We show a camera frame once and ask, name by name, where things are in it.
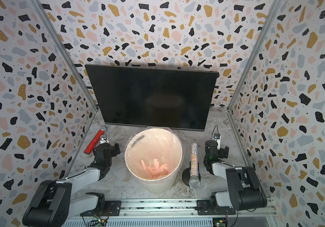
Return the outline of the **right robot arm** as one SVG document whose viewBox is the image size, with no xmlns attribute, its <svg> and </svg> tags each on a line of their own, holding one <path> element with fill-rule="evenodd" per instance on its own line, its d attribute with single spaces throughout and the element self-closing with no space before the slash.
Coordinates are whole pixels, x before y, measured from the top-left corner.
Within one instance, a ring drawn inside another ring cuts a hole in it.
<svg viewBox="0 0 325 227">
<path fill-rule="evenodd" d="M 205 142 L 204 166 L 206 170 L 226 180 L 227 190 L 213 192 L 208 200 L 198 200 L 199 215 L 235 215 L 239 211 L 267 206 L 267 197 L 251 166 L 233 166 L 223 162 L 229 147 L 218 148 L 218 142 Z"/>
</svg>

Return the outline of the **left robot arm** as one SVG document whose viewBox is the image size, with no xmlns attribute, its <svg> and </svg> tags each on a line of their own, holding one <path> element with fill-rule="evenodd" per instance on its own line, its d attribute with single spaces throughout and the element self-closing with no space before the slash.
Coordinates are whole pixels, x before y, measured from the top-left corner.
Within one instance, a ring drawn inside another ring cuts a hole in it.
<svg viewBox="0 0 325 227">
<path fill-rule="evenodd" d="M 94 160 L 82 172 L 58 181 L 43 181 L 23 219 L 27 227 L 61 227 L 74 216 L 119 216 L 121 201 L 107 201 L 101 193 L 73 196 L 83 188 L 102 180 L 112 166 L 112 158 L 120 154 L 119 144 L 102 143 L 93 151 Z"/>
</svg>

